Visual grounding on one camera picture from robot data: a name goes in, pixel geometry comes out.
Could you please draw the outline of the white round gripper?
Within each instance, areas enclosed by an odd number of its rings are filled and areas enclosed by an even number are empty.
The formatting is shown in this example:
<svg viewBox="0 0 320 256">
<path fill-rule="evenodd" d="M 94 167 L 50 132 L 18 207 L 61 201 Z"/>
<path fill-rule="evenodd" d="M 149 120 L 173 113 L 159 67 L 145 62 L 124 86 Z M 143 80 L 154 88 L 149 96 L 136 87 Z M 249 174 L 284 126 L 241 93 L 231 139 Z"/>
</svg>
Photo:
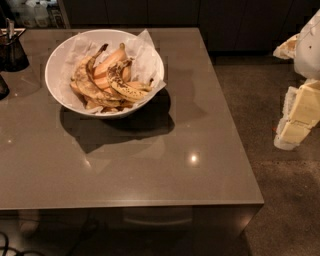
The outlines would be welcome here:
<svg viewBox="0 0 320 256">
<path fill-rule="evenodd" d="M 294 59 L 295 71 L 307 78 L 299 88 L 288 88 L 274 138 L 275 147 L 293 150 L 320 122 L 320 9 L 299 35 L 277 46 L 273 56 Z"/>
</svg>

